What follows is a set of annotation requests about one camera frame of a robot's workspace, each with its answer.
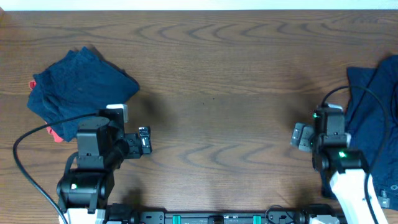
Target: navy blue cloth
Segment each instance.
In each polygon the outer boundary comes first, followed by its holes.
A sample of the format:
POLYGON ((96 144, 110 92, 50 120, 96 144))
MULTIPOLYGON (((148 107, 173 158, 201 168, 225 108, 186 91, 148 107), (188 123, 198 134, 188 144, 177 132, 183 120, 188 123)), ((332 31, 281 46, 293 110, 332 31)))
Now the navy blue cloth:
MULTIPOLYGON (((65 58, 40 74, 27 106, 51 123, 81 114, 95 113, 108 104, 125 103, 139 90, 131 77, 100 60, 86 47, 69 51, 65 58)), ((80 120, 52 126, 64 140, 71 141, 80 120)))
MULTIPOLYGON (((376 195, 387 192, 391 209, 398 210, 398 123, 397 94, 398 55, 383 60, 377 69, 348 68, 350 85, 368 87, 389 111, 389 141, 372 176, 376 195)), ((376 156, 384 134, 384 115, 377 101, 363 90, 350 89, 351 100, 346 111, 346 131, 352 135, 351 147, 364 152, 370 163, 376 156)))

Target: green connector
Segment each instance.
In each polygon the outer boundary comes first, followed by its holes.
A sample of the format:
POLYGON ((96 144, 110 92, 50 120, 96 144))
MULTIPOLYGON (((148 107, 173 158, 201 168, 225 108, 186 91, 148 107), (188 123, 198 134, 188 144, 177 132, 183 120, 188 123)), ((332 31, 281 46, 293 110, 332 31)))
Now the green connector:
POLYGON ((253 224, 261 224, 261 216, 253 215, 253 224))
POLYGON ((181 216, 173 215, 173 224, 181 224, 181 216))

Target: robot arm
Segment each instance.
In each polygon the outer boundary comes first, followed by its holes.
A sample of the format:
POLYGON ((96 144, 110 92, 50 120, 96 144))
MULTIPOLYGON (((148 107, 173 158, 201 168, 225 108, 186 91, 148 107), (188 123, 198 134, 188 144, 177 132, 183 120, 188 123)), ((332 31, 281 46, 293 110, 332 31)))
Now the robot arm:
POLYGON ((57 186, 58 205, 69 223, 111 223, 115 219, 134 223, 139 219, 127 205, 107 205, 114 186, 113 172, 123 160, 152 152, 149 127, 125 134, 126 121, 126 105, 108 105, 98 116, 80 122, 78 153, 68 159, 57 186), (70 169, 75 157, 77 169, 70 169))
MULTIPOLYGON (((342 108, 335 105, 319 107, 313 118, 314 128, 302 123, 295 125, 291 144, 312 152, 313 167, 321 174, 324 195, 331 196, 327 194, 330 187, 349 224, 373 223, 364 193, 368 163, 362 151, 349 148, 351 136, 345 133, 342 108)), ((377 222, 387 223, 371 176, 368 192, 377 222)))

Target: wire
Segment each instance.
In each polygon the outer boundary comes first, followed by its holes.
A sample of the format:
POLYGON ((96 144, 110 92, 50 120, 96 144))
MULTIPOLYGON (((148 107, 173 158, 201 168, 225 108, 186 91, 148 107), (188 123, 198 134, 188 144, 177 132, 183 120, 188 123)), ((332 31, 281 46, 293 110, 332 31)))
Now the wire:
POLYGON ((60 215, 60 217, 61 217, 61 219, 62 219, 62 221, 64 222, 64 224, 68 224, 68 222, 67 222, 67 219, 65 218, 65 216, 63 215, 63 213, 61 212, 61 210, 60 210, 60 208, 59 208, 59 206, 54 202, 54 200, 50 197, 50 195, 28 174, 28 172, 25 170, 25 168, 24 168, 24 166, 22 165, 22 163, 21 163, 21 161, 19 160, 19 157, 18 157, 18 153, 17 153, 17 147, 18 147, 18 144, 24 139, 24 138, 26 138, 27 136, 29 136, 29 135, 31 135, 31 134, 33 134, 33 133, 35 133, 35 132, 37 132, 37 131, 40 131, 41 129, 44 129, 44 128, 46 128, 46 127, 50 127, 50 126, 53 126, 53 125, 57 125, 57 124, 61 124, 61 123, 64 123, 64 122, 68 122, 68 121, 72 121, 72 120, 75 120, 75 119, 79 119, 79 118, 84 118, 84 117, 88 117, 88 116, 95 116, 96 114, 95 113, 92 113, 92 114, 84 114, 84 115, 80 115, 80 116, 76 116, 76 117, 73 117, 73 118, 68 118, 68 119, 64 119, 64 120, 61 120, 61 121, 56 121, 56 122, 53 122, 53 123, 50 123, 50 124, 45 124, 45 125, 42 125, 42 126, 40 126, 40 127, 38 127, 38 128, 35 128, 35 129, 33 129, 33 130, 30 130, 30 131, 28 131, 28 132, 26 132, 25 134, 23 134, 21 137, 19 137, 16 141, 15 141, 15 143, 14 143, 14 146, 12 147, 12 153, 14 154, 14 160, 15 160, 15 163, 17 164, 17 166, 18 166, 18 168, 19 168, 19 170, 22 172, 22 174, 26 177, 26 179, 50 202, 50 204, 55 208, 55 210, 57 211, 57 213, 60 215))
POLYGON ((377 100, 377 103, 379 103, 379 105, 380 105, 380 107, 381 107, 381 109, 383 110, 383 113, 384 113, 384 137, 383 137, 382 141, 380 142, 380 146, 379 146, 379 149, 377 150, 376 156, 373 158, 372 162, 370 163, 369 170, 368 170, 368 172, 365 175, 365 181, 364 181, 364 191, 365 191, 366 203, 368 204, 369 211, 371 212, 371 215, 372 215, 374 223, 378 224, 379 222, 377 221, 376 215, 374 214, 374 210, 373 210, 372 205, 371 205, 371 199, 369 197, 368 184, 369 184, 369 178, 370 178, 371 172, 373 171, 374 166, 378 162, 378 160, 380 158, 380 155, 383 152, 384 146, 386 145, 386 143, 387 143, 387 141, 389 139, 389 136, 390 136, 390 124, 389 124, 389 120, 388 120, 388 112, 387 112, 386 107, 383 105, 382 101, 380 100, 380 98, 375 93, 373 93, 372 90, 370 90, 370 89, 368 89, 366 87, 363 87, 363 86, 356 86, 356 85, 341 86, 341 87, 335 88, 334 90, 332 90, 328 94, 326 94, 326 96, 322 100, 322 104, 321 105, 325 105, 326 104, 326 100, 327 100, 327 98, 330 95, 334 94, 335 92, 337 92, 339 90, 346 89, 346 88, 358 88, 360 90, 364 90, 365 92, 369 93, 370 95, 372 95, 377 100))
POLYGON ((69 156, 67 163, 65 164, 65 170, 63 171, 64 175, 67 175, 69 173, 69 170, 73 164, 73 161, 75 158, 79 155, 79 152, 74 152, 72 155, 69 156))
MULTIPOLYGON (((271 206, 267 209, 267 211, 266 211, 266 218, 268 218, 268 211, 269 211, 271 208, 273 208, 273 207, 279 207, 279 208, 285 210, 285 208, 282 207, 281 205, 271 205, 271 206)), ((287 213, 286 210, 285 210, 285 213, 286 213, 286 215, 287 215, 289 218, 291 218, 291 219, 293 220, 293 222, 294 222, 294 218, 293 218, 289 213, 287 213)))

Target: wood grain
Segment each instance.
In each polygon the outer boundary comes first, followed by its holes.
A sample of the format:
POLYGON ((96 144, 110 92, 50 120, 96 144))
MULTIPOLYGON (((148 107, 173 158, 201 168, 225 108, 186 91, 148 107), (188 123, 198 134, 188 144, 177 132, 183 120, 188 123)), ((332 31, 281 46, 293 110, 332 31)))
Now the wood grain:
MULTIPOLYGON (((32 74, 96 48, 134 77, 126 129, 150 125, 154 152, 125 161, 109 200, 167 210, 338 204, 320 196, 309 154, 289 146, 346 67, 398 53, 395 11, 7 12, 0 23, 0 220, 57 223, 11 147, 43 121, 26 107, 32 74)), ((347 92, 333 96, 346 104, 347 92)), ((23 164, 51 196, 76 142, 28 137, 23 164)), ((398 213, 385 210, 390 223, 398 213)))

